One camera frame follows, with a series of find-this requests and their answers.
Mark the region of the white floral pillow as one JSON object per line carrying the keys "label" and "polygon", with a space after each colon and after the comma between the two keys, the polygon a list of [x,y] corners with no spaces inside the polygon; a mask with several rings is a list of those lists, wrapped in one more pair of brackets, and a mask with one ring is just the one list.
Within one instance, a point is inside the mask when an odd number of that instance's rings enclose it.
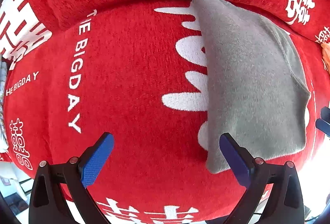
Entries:
{"label": "white floral pillow", "polygon": [[5,97],[5,86],[7,79],[7,64],[1,60],[1,72],[0,72],[0,124],[1,124],[1,133],[0,133],[0,153],[4,153],[8,150],[8,140],[6,135],[5,128],[5,119],[3,112],[3,101]]}

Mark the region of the red blanket with white characters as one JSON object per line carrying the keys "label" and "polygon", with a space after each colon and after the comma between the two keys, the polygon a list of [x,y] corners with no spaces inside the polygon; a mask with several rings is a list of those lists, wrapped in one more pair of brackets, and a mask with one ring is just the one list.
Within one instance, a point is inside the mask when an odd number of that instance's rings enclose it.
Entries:
{"label": "red blanket with white characters", "polygon": [[189,1],[88,11],[52,33],[27,0],[7,0],[1,52],[8,156],[27,175],[107,131],[114,150],[89,191],[110,221],[191,223],[235,207],[243,188],[205,165],[206,58]]}

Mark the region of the orange cloth item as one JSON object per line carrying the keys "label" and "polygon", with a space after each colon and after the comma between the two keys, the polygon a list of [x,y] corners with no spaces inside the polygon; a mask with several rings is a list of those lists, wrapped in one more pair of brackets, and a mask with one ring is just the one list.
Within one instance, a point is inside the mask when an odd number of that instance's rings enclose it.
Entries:
{"label": "orange cloth item", "polygon": [[325,63],[328,73],[330,73],[330,45],[329,43],[321,43],[321,47],[323,61]]}

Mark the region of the grey knit sweater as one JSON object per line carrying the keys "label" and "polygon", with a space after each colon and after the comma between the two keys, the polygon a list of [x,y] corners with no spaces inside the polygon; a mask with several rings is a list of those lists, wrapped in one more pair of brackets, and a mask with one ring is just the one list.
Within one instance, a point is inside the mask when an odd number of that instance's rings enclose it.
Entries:
{"label": "grey knit sweater", "polygon": [[302,151],[310,92],[288,34],[225,0],[192,2],[207,62],[207,169],[229,167],[219,148],[223,133],[266,160]]}

